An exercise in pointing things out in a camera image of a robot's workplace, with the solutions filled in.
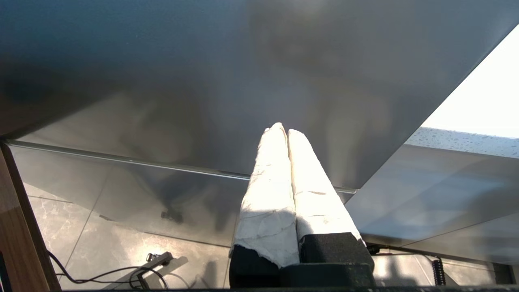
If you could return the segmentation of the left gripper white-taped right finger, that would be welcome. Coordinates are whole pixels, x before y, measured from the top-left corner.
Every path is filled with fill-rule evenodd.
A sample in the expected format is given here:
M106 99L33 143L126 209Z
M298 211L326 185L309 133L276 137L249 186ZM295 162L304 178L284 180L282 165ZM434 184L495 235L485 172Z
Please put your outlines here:
M365 241L306 135L290 129L288 147L301 262L373 265Z

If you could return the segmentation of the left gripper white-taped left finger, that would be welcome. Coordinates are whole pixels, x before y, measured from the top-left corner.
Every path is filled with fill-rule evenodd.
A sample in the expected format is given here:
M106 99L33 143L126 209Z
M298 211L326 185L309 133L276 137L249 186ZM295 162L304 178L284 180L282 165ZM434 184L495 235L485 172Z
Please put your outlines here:
M229 285L279 287L282 269L300 264L287 133L266 128L241 202L229 254Z

